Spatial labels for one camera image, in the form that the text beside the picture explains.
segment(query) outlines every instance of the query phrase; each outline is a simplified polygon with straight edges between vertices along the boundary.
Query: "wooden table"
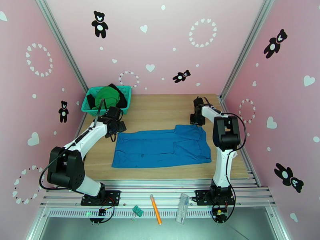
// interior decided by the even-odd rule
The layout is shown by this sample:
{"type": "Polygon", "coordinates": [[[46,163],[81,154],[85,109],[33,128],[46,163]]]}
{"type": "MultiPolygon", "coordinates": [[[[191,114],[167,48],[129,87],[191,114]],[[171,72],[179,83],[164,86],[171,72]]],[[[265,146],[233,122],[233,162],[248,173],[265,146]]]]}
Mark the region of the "wooden table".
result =
{"type": "MultiPolygon", "coordinates": [[[[211,104],[221,109],[217,95],[206,94],[211,104]]],[[[142,130],[174,129],[177,124],[190,124],[194,113],[193,100],[197,95],[132,95],[128,114],[124,115],[127,133],[142,130]]],[[[94,117],[87,114],[81,132],[89,127],[94,117]]],[[[84,167],[86,175],[94,180],[152,180],[152,179],[207,179],[216,168],[216,147],[212,141],[213,124],[206,120],[203,129],[211,149],[212,162],[166,168],[120,169],[112,168],[116,147],[110,138],[101,138],[87,153],[84,167]]],[[[233,159],[232,178],[247,178],[248,173],[241,155],[233,159]]]]}

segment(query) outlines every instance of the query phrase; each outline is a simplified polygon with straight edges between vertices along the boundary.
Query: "black cable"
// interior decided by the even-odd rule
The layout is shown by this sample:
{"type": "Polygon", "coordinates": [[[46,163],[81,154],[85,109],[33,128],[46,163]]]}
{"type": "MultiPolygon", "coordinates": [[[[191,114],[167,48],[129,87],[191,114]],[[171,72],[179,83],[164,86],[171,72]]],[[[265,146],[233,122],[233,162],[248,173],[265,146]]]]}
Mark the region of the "black cable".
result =
{"type": "Polygon", "coordinates": [[[63,155],[66,151],[68,151],[71,146],[75,146],[75,145],[76,145],[76,143],[73,142],[68,148],[66,148],[63,152],[59,153],[58,156],[57,156],[56,158],[54,158],[54,159],[52,160],[52,162],[50,162],[50,163],[45,167],[45,169],[42,171],[42,173],[41,173],[41,175],[40,175],[40,178],[39,178],[39,185],[40,185],[41,188],[46,189],[46,190],[65,190],[65,189],[70,190],[69,188],[47,188],[47,187],[43,186],[43,184],[42,184],[41,181],[42,181],[42,177],[43,177],[44,173],[46,172],[46,170],[47,170],[61,155],[63,155]]]}

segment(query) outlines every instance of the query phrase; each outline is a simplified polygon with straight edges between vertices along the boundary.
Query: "green component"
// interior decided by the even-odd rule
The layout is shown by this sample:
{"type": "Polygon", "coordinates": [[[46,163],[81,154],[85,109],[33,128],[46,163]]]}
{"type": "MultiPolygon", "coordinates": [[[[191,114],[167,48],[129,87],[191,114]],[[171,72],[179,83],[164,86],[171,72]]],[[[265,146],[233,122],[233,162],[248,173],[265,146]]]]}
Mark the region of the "green component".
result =
{"type": "Polygon", "coordinates": [[[137,214],[137,216],[141,217],[143,215],[143,210],[141,210],[137,205],[132,209],[134,213],[137,214]]]}

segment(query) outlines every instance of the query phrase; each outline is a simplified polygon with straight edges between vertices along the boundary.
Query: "laundry basket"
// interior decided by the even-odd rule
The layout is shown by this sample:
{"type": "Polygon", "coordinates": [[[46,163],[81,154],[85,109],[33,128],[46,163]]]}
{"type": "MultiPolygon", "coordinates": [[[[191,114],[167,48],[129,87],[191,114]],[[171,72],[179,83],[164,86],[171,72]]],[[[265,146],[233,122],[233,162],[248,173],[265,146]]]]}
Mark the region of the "laundry basket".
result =
{"type": "MultiPolygon", "coordinates": [[[[91,110],[88,100],[87,100],[87,95],[92,95],[94,98],[96,98],[96,95],[100,92],[100,90],[102,88],[104,88],[105,86],[99,86],[99,87],[92,87],[88,90],[86,97],[84,98],[84,101],[82,103],[82,107],[81,110],[83,112],[87,112],[92,116],[96,116],[98,113],[98,109],[94,109],[91,110]]],[[[121,108],[121,110],[123,111],[123,114],[127,114],[128,109],[130,107],[130,101],[131,101],[131,86],[117,86],[117,88],[124,94],[124,97],[127,100],[127,107],[126,108],[121,108]]],[[[102,108],[100,110],[100,114],[99,115],[103,115],[105,114],[107,110],[104,109],[104,105],[102,105],[102,108]]]]}

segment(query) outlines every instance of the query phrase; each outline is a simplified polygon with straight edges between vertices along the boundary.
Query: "folded garment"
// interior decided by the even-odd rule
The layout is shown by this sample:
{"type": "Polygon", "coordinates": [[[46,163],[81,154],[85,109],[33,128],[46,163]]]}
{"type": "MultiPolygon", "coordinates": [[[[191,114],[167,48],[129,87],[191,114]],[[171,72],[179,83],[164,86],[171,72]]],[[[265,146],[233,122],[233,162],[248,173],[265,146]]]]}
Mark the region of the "folded garment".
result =
{"type": "Polygon", "coordinates": [[[174,130],[118,134],[112,167],[157,168],[210,162],[203,128],[176,125],[174,130]]]}

